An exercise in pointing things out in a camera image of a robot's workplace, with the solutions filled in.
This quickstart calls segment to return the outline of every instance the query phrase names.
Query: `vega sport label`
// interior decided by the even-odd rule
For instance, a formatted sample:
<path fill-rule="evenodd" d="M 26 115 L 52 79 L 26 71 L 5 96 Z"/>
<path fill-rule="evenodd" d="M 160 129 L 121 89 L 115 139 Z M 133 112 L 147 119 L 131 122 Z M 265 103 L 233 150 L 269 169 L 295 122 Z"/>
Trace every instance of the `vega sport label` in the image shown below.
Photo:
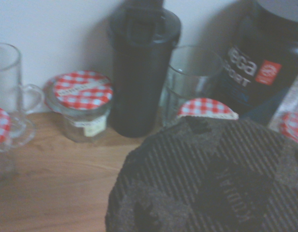
<path fill-rule="evenodd" d="M 276 93 L 272 85 L 282 65 L 264 58 L 252 58 L 232 46 L 224 59 L 217 100 L 242 115 Z"/>

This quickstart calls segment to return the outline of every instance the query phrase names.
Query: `red and white checkered lid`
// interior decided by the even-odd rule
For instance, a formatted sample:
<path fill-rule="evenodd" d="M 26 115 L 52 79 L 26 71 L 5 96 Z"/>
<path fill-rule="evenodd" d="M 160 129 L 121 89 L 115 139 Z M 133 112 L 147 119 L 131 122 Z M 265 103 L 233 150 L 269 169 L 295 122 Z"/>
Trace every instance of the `red and white checkered lid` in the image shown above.
<path fill-rule="evenodd" d="M 50 91 L 49 88 L 52 87 L 52 85 L 57 81 L 59 80 L 62 76 L 64 76 L 64 74 L 61 74 L 61 75 L 58 75 L 58 76 L 55 76 L 55 77 L 52 77 L 50 78 L 47 83 L 45 84 L 45 86 L 43 87 L 43 92 L 45 93 L 45 105 L 50 109 L 52 110 L 53 112 L 56 112 L 56 113 L 61 113 L 60 111 L 60 108 L 59 106 L 56 106 L 54 105 L 53 102 L 51 102 L 50 100 L 50 96 L 49 94 L 54 94 L 53 91 Z"/>
<path fill-rule="evenodd" d="M 181 116 L 203 116 L 224 119 L 238 119 L 238 114 L 223 103 L 209 98 L 195 98 L 184 103 L 178 113 Z"/>
<path fill-rule="evenodd" d="M 298 112 L 286 113 L 283 116 L 280 132 L 298 142 Z"/>
<path fill-rule="evenodd" d="M 92 71 L 62 75 L 54 85 L 54 93 L 62 105 L 76 110 L 96 109 L 113 95 L 108 77 Z"/>
<path fill-rule="evenodd" d="M 9 138 L 11 120 L 9 115 L 0 108 L 0 143 Z"/>

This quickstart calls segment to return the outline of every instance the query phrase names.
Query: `glass mug handle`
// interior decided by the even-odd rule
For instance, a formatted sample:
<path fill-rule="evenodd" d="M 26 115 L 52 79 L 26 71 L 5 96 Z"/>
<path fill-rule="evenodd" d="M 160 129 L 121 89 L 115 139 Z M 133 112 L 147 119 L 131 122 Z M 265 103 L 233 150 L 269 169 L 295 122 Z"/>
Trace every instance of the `glass mug handle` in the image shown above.
<path fill-rule="evenodd" d="M 21 86 L 21 89 L 22 89 L 24 94 L 27 93 L 27 92 L 35 92 L 40 96 L 29 107 L 23 109 L 24 113 L 26 115 L 29 115 L 29 114 L 33 113 L 36 110 L 36 108 L 41 106 L 41 104 L 45 100 L 45 95 L 44 95 L 44 92 L 41 88 L 39 88 L 39 87 L 37 87 L 36 85 L 33 85 L 33 84 L 28 84 L 26 86 Z"/>

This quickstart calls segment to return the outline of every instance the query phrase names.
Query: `black plastic container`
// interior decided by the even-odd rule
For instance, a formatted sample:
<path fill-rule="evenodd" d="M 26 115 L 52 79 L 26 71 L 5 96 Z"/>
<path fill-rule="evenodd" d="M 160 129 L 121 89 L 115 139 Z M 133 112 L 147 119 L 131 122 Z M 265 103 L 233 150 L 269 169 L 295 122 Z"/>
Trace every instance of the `black plastic container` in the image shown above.
<path fill-rule="evenodd" d="M 181 23 L 162 0 L 136 1 L 115 12 L 109 25 L 114 48 L 111 124 L 121 135 L 140 137 L 153 128 L 172 50 Z"/>
<path fill-rule="evenodd" d="M 298 79 L 298 0 L 256 0 L 225 56 L 215 98 L 267 125 Z"/>

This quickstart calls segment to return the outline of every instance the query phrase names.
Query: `clear drinking glass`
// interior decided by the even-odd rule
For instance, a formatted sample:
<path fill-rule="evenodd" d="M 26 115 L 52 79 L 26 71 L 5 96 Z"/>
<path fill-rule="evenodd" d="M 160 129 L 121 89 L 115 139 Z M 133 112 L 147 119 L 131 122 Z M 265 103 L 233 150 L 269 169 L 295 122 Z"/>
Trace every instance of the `clear drinking glass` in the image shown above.
<path fill-rule="evenodd" d="M 25 108 L 24 94 L 29 93 L 34 101 Z M 21 53 L 10 44 L 0 43 L 0 108 L 11 117 L 10 137 L 12 147 L 26 144 L 35 136 L 35 125 L 26 118 L 44 101 L 43 91 L 35 85 L 22 86 Z"/>
<path fill-rule="evenodd" d="M 176 118 L 178 109 L 194 98 L 210 98 L 223 69 L 223 62 L 213 51 L 199 46 L 182 46 L 173 51 L 162 107 L 162 124 Z"/>

